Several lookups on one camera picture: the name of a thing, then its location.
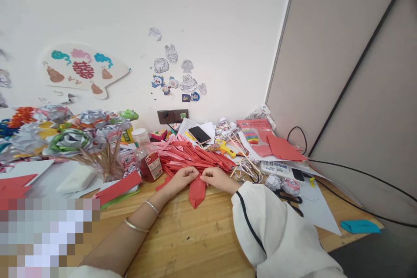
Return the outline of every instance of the pixelated area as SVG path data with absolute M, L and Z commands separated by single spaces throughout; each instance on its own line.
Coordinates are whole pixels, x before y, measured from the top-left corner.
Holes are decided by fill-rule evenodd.
M 7 199 L 0 208 L 0 277 L 68 277 L 100 241 L 100 199 Z

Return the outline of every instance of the electrical outlet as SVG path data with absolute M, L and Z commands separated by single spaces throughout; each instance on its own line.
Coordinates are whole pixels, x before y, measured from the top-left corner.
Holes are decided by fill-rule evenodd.
M 160 124 L 173 124 L 175 123 L 174 118 L 174 111 L 172 110 L 165 110 L 165 111 L 158 111 L 158 118 Z
M 188 110 L 187 109 L 174 110 L 174 120 L 175 120 L 175 122 L 182 122 L 184 120 L 184 117 L 188 118 Z

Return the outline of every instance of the red character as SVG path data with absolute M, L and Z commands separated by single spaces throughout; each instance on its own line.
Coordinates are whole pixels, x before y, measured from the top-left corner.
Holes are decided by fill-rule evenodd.
M 73 69 L 82 78 L 91 79 L 94 77 L 94 69 L 85 61 L 74 62 Z

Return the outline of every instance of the white jacket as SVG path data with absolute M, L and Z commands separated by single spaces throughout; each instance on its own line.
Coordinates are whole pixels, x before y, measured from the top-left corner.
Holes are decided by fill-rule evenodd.
M 233 223 L 240 246 L 258 278 L 340 278 L 340 265 L 320 245 L 316 228 L 300 217 L 264 185 L 245 182 L 238 191 L 248 220 L 266 253 L 246 222 L 238 194 L 232 196 Z M 120 278 L 112 271 L 78 267 L 71 277 Z

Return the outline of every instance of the teal paper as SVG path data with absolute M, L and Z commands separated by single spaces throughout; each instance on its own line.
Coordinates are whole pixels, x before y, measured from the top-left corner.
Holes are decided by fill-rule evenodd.
M 355 220 L 355 221 L 341 221 L 340 226 L 353 234 L 359 234 L 359 233 L 380 233 L 381 230 L 379 230 L 378 226 L 374 223 L 366 220 Z

